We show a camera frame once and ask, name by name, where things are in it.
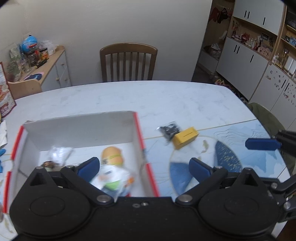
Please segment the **orange face doll toy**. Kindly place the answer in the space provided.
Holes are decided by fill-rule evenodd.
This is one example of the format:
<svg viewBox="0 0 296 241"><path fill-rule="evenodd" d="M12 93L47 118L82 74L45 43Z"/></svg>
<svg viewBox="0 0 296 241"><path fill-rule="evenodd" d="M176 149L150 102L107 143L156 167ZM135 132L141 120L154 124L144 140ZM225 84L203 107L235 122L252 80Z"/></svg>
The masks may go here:
<svg viewBox="0 0 296 241"><path fill-rule="evenodd" d="M123 166L124 159L121 149L111 146L102 151L101 154L102 165Z"/></svg>

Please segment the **white blue printed plastic bag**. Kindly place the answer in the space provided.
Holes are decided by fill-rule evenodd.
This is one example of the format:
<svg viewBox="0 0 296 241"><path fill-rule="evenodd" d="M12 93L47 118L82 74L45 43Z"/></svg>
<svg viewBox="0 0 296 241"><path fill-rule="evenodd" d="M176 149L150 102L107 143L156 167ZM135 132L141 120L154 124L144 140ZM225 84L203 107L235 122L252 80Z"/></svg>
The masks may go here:
<svg viewBox="0 0 296 241"><path fill-rule="evenodd" d="M116 201L118 197L130 195L134 180L135 175L132 171L124 167L105 164L100 166L99 173L90 183Z"/></svg>

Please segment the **silver foil snack packet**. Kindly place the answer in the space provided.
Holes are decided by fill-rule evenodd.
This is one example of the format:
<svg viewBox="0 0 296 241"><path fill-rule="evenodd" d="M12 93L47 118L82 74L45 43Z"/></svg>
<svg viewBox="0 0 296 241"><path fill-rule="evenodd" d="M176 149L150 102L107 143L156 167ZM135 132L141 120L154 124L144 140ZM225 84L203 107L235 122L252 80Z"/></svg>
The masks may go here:
<svg viewBox="0 0 296 241"><path fill-rule="evenodd" d="M73 149L71 147L52 147L48 151L48 160L58 166L64 166Z"/></svg>

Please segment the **red white cardboard box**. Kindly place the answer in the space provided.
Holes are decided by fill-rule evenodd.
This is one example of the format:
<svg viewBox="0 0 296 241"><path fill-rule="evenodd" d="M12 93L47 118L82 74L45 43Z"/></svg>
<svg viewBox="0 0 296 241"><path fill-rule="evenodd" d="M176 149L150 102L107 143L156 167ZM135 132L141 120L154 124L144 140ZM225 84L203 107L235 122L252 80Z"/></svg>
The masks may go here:
<svg viewBox="0 0 296 241"><path fill-rule="evenodd" d="M3 208L11 203L30 173L42 165L52 147L71 148L66 165L78 165L91 157L100 158L107 147L121 150L124 167L135 174L130 196L158 197L138 115L115 111L29 121L20 126L12 151L13 167L5 179Z"/></svg>

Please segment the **yellow small carton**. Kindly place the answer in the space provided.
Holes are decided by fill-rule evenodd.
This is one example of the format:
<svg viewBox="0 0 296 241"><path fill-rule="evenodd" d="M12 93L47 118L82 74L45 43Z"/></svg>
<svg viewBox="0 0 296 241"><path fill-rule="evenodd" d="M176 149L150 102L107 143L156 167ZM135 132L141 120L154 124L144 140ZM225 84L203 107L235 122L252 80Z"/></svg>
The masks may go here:
<svg viewBox="0 0 296 241"><path fill-rule="evenodd" d="M179 150L182 147L188 145L197 138L198 134L198 131L194 127L190 127L174 135L172 142L175 149Z"/></svg>

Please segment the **bag of dark beads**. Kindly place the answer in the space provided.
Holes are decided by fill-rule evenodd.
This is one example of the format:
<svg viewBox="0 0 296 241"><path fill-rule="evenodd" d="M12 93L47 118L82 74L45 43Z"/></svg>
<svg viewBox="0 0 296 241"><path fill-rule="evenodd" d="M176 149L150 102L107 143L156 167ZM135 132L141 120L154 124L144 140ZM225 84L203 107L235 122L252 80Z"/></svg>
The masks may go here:
<svg viewBox="0 0 296 241"><path fill-rule="evenodd" d="M158 126L157 130L168 142L170 142L173 137L181 131L181 128L175 121L172 121L170 123Z"/></svg>

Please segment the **low wooden white cabinet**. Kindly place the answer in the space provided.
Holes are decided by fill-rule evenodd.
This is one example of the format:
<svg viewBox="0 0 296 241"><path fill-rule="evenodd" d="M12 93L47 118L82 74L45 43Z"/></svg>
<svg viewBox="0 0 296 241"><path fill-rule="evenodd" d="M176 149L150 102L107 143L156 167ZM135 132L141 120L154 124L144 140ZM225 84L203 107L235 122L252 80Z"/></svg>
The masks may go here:
<svg viewBox="0 0 296 241"><path fill-rule="evenodd" d="M64 46L58 45L44 65L21 78L22 81L29 79L35 79L42 92L71 87Z"/></svg>

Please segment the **red illustrated book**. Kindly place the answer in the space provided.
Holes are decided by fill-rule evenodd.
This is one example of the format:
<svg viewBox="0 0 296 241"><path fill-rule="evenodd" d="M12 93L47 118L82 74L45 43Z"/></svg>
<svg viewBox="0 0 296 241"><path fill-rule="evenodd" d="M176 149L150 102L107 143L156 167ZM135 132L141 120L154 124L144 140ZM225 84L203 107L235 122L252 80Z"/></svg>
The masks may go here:
<svg viewBox="0 0 296 241"><path fill-rule="evenodd" d="M1 117L7 116L13 108L16 106L16 102L11 94L6 75L4 73L3 64L1 62L0 67L0 112Z"/></svg>

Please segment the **small wooden child chair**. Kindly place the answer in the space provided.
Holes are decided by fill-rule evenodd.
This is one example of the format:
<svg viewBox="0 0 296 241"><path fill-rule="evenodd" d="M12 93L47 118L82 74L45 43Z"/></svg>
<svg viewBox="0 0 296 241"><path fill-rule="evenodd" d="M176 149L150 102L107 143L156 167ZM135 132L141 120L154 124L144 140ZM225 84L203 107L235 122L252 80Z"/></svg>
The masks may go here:
<svg viewBox="0 0 296 241"><path fill-rule="evenodd" d="M42 92L41 85L35 79L8 82L14 100Z"/></svg>

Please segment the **wooden dining chair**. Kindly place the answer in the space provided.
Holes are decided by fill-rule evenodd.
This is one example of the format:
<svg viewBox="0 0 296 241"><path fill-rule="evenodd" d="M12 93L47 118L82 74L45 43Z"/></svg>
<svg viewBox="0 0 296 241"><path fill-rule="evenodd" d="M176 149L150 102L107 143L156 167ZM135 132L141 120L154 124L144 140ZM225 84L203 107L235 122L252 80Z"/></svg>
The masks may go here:
<svg viewBox="0 0 296 241"><path fill-rule="evenodd" d="M100 52L103 82L152 80L158 49L142 43L116 43Z"/></svg>

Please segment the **white wooden wall cupboard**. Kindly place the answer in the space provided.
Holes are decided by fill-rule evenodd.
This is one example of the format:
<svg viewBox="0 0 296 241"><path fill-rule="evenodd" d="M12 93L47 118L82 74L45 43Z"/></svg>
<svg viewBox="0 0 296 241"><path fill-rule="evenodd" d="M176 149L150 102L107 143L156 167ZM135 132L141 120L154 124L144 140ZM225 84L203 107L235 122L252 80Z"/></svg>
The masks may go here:
<svg viewBox="0 0 296 241"><path fill-rule="evenodd" d="M295 13L283 1L212 1L197 66L295 130Z"/></svg>

